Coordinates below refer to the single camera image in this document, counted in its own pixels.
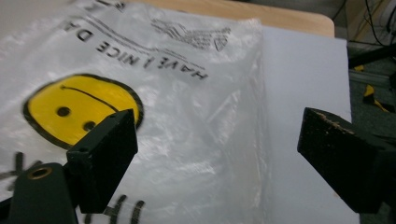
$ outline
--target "wrinkled plastic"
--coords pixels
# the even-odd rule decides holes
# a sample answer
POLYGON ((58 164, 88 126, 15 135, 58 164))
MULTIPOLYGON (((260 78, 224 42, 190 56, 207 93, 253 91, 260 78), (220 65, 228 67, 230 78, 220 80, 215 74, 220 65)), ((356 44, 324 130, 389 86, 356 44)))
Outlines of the wrinkled plastic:
MULTIPOLYGON (((0 172, 15 169, 17 152, 23 169, 66 162, 23 105, 51 82, 91 74, 132 88, 144 117, 109 208, 78 213, 80 223, 268 223, 261 60, 257 21, 77 2, 0 42, 0 172)), ((0 200, 13 180, 0 180, 0 200)))

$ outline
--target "plastic bag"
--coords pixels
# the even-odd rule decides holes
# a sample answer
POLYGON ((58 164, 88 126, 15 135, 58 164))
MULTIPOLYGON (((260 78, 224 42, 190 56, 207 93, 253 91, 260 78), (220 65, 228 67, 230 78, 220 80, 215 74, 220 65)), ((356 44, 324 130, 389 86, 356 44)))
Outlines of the plastic bag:
POLYGON ((0 172, 65 164, 132 107, 139 152, 105 213, 77 210, 80 223, 266 223, 261 41, 258 21, 143 4, 81 1, 34 22, 0 42, 0 172))

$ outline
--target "white surface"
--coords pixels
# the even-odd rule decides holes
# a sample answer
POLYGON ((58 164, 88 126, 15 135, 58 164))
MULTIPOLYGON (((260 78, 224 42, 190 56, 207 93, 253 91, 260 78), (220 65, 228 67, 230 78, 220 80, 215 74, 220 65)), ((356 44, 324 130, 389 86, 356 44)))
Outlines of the white surface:
MULTIPOLYGON (((68 0, 0 2, 0 38, 48 15, 68 0)), ((350 120, 346 42, 264 27, 275 224, 359 223, 334 191, 297 152, 304 108, 350 120)))

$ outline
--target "smiley face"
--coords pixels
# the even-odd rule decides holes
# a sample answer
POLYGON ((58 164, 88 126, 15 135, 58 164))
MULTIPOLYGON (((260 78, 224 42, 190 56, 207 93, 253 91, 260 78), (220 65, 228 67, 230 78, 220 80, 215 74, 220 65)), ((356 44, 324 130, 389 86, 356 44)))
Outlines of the smiley face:
POLYGON ((41 136, 68 149, 108 115, 130 108, 138 128, 144 112, 134 90, 116 80, 83 74, 36 91, 23 105, 23 115, 41 136))

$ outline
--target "wooden table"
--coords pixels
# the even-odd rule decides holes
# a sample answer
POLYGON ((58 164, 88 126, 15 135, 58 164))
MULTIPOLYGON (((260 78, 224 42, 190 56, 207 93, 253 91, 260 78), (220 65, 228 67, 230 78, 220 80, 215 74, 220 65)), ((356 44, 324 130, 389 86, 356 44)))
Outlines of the wooden table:
POLYGON ((326 16, 278 7, 225 0, 126 0, 155 7, 233 20, 258 18, 263 25, 334 37, 334 23, 326 16))

